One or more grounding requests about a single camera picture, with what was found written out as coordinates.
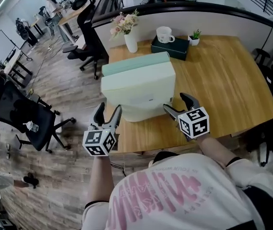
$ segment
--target wooden desk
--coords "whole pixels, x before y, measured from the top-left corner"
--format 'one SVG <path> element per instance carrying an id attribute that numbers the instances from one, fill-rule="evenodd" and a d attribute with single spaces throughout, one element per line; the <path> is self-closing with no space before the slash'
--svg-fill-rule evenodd
<path id="1" fill-rule="evenodd" d="M 37 19 L 33 24 L 31 24 L 31 27 L 34 27 L 36 29 L 36 31 L 40 34 L 43 35 L 45 34 L 39 27 L 39 25 L 37 24 L 38 22 L 41 21 L 41 18 Z"/>
<path id="2" fill-rule="evenodd" d="M 23 64 L 21 64 L 19 62 L 20 56 L 23 54 L 23 52 L 19 49 L 15 52 L 15 54 L 13 55 L 13 57 L 10 59 L 10 61 L 6 64 L 5 69 L 4 69 L 4 73 L 6 73 L 7 75 L 9 75 L 12 71 L 17 74 L 19 77 L 21 77 L 23 79 L 23 82 L 20 83 L 16 78 L 12 77 L 12 79 L 18 83 L 21 87 L 25 88 L 27 86 L 27 84 L 30 82 L 33 73 L 31 71 L 29 71 Z M 21 67 L 24 71 L 26 71 L 28 73 L 28 75 L 23 76 L 20 72 L 18 72 L 14 67 L 15 65 L 18 65 L 19 67 Z"/>
<path id="3" fill-rule="evenodd" d="M 138 43 L 130 53 L 125 45 L 110 49 L 109 62 L 151 53 L 151 41 Z M 170 59 L 176 72 L 173 107 L 186 110 L 179 93 L 197 98 L 210 116 L 210 132 L 222 137 L 273 119 L 273 97 L 250 53 L 237 37 L 202 36 L 190 46 L 186 61 Z M 107 117 L 114 110 L 107 104 Z M 168 115 L 137 123 L 123 118 L 118 152 L 164 149 L 187 144 L 177 123 Z"/>
<path id="4" fill-rule="evenodd" d="M 95 0 L 95 6 L 98 5 L 100 0 Z M 66 14 L 60 21 L 59 21 L 59 26 L 61 27 L 61 29 L 64 31 L 64 33 L 67 35 L 67 37 L 69 38 L 69 40 L 74 43 L 74 39 L 73 37 L 70 35 L 70 33 L 68 32 L 68 30 L 64 27 L 64 24 L 68 23 L 70 20 L 77 18 L 80 13 L 82 13 L 84 11 L 84 9 L 86 9 L 88 7 L 88 5 L 90 4 L 90 1 L 88 0 L 86 2 L 86 4 L 81 7 L 78 10 L 71 10 L 70 9 L 70 13 Z"/>
<path id="5" fill-rule="evenodd" d="M 79 49 L 85 49 L 86 48 L 86 42 L 84 35 L 81 35 L 79 39 L 74 43 L 75 46 L 77 46 Z"/>

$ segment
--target wooden floor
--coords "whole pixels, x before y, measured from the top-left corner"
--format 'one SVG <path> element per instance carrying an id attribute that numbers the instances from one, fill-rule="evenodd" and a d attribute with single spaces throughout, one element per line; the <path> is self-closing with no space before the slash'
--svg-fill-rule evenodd
<path id="1" fill-rule="evenodd" d="M 72 30 L 80 34 L 73 26 Z M 88 116 L 102 101 L 100 80 L 94 80 L 93 66 L 87 66 L 81 72 L 80 60 L 68 60 L 61 52 L 62 39 L 48 40 L 47 35 L 40 39 L 39 45 L 31 53 L 33 62 L 24 62 L 33 71 L 33 79 L 28 88 L 62 113 L 61 119 L 74 117 L 75 125 L 67 124 L 60 136 L 64 143 L 69 143 L 69 151 L 60 148 L 55 140 L 50 143 L 53 150 L 49 154 L 36 151 L 30 145 L 23 145 L 21 150 L 12 148 L 11 158 L 6 159 L 6 143 L 10 143 L 16 129 L 0 122 L 0 171 L 10 172 L 16 178 L 34 173 L 40 180 L 37 189 L 7 188 L 1 191 L 2 203 L 11 220 L 24 230 L 79 230 L 82 226 L 82 213 L 86 204 L 86 194 L 92 167 L 92 158 L 82 148 L 83 132 L 88 127 Z M 101 76 L 99 62 L 98 72 Z M 244 151 L 244 142 L 240 137 L 224 137 L 223 144 L 238 153 Z M 195 152 L 198 147 L 190 144 L 181 148 L 169 149 L 179 153 Z M 111 160 L 124 166 L 126 174 L 142 170 L 158 151 L 137 154 L 112 155 Z M 121 170 L 114 169 L 115 182 L 123 178 Z"/>

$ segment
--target pink flowers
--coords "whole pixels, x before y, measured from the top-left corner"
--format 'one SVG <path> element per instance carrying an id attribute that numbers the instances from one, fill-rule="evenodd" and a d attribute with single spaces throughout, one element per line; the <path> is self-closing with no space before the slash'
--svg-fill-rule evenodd
<path id="1" fill-rule="evenodd" d="M 112 37 L 118 36 L 120 33 L 129 34 L 134 26 L 137 24 L 138 12 L 135 10 L 133 14 L 124 16 L 120 12 L 119 16 L 112 19 L 114 27 L 111 29 Z"/>

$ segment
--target white vase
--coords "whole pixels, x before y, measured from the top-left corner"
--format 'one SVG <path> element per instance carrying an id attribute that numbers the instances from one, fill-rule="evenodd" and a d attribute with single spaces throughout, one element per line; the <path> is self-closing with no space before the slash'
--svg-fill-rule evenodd
<path id="1" fill-rule="evenodd" d="M 196 45 L 198 45 L 198 43 L 199 43 L 199 41 L 200 41 L 199 38 L 198 38 L 198 39 L 191 39 L 190 35 L 188 36 L 188 40 L 189 40 L 191 46 L 196 46 Z"/>
<path id="2" fill-rule="evenodd" d="M 134 33 L 130 32 L 129 34 L 125 35 L 125 41 L 126 41 L 128 50 L 131 53 L 135 53 L 138 48 L 137 48 L 137 42 L 136 42 Z"/>

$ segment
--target pink graphic print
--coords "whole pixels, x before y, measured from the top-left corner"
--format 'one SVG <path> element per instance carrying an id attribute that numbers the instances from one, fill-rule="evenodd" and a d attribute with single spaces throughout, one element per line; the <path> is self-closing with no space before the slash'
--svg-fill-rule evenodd
<path id="1" fill-rule="evenodd" d="M 163 195 L 162 201 L 156 194 L 145 172 L 137 172 L 129 176 L 119 186 L 119 197 L 113 196 L 113 205 L 109 210 L 107 220 L 108 229 L 116 229 L 116 222 L 118 220 L 120 229 L 126 230 L 127 218 L 129 218 L 130 222 L 136 222 L 138 219 L 141 220 L 143 218 L 144 213 L 150 214 L 152 211 L 162 211 L 164 207 L 167 207 L 171 212 L 175 212 L 177 209 L 173 202 L 171 202 L 163 186 L 169 190 L 180 205 L 184 205 L 184 195 L 189 202 L 196 201 L 197 195 L 188 192 L 188 189 L 195 193 L 199 192 L 201 183 L 195 177 L 182 175 L 180 179 L 177 174 L 172 173 L 171 178 L 173 183 L 170 184 L 163 172 L 157 174 L 152 172 L 151 175 L 156 183 L 156 188 Z"/>

